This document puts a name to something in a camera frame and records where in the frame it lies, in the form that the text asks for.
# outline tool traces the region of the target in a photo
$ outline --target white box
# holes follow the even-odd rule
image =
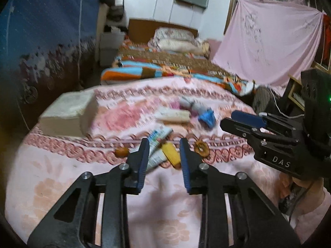
[[[39,128],[49,136],[84,137],[98,111],[93,90],[58,97],[39,117]]]
[[[124,41],[125,33],[112,32],[102,33],[100,37],[100,50],[102,49],[119,49]]]

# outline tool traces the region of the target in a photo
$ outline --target wooden headboard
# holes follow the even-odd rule
[[[194,37],[198,36],[198,30],[189,27],[162,21],[131,18],[129,21],[129,38],[136,44],[147,44],[148,41],[154,36],[155,30],[161,27],[188,30],[193,33]]]

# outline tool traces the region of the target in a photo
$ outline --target pink cloth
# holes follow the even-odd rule
[[[299,236],[301,243],[304,243],[314,232],[314,228],[322,221],[324,215],[329,210],[331,205],[331,195],[324,188],[325,199],[323,203],[313,212],[301,215],[297,218],[297,226],[295,232]]]
[[[218,48],[221,45],[222,41],[218,41],[214,39],[207,39],[207,41],[210,45],[209,59],[212,60],[215,57],[215,54],[218,51]]]
[[[286,85],[309,69],[323,13],[279,1],[239,0],[213,63],[258,84]]]

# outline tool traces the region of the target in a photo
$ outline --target patterned blanket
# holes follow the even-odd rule
[[[27,241],[33,229],[65,190],[83,172],[108,172],[125,161],[115,157],[119,146],[137,147],[155,128],[154,113],[181,96],[211,107],[216,124],[211,131],[197,119],[171,125],[167,141],[178,148],[186,137],[193,147],[197,140],[208,144],[206,163],[222,172],[247,172],[276,204],[274,184],[278,172],[256,162],[245,139],[221,130],[221,119],[234,110],[252,113],[252,109],[216,85],[198,79],[180,77],[137,81],[118,86],[95,88],[99,112],[85,138],[49,137],[36,126],[17,151],[9,176],[5,215],[17,234]],[[130,242],[132,247],[197,247],[200,231],[201,197],[187,194],[183,175],[169,162],[146,176],[139,196],[127,198]],[[97,217],[96,244],[100,244],[102,198]]]
[[[125,40],[111,68],[101,74],[101,83],[129,82],[140,79],[180,76],[197,78],[243,96],[254,89],[254,83],[240,79],[212,64],[204,57],[190,53],[159,51],[144,44]]]

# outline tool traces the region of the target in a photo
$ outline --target yellow bottle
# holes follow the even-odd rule
[[[180,155],[172,143],[165,143],[161,147],[163,153],[168,158],[174,168],[180,168]]]

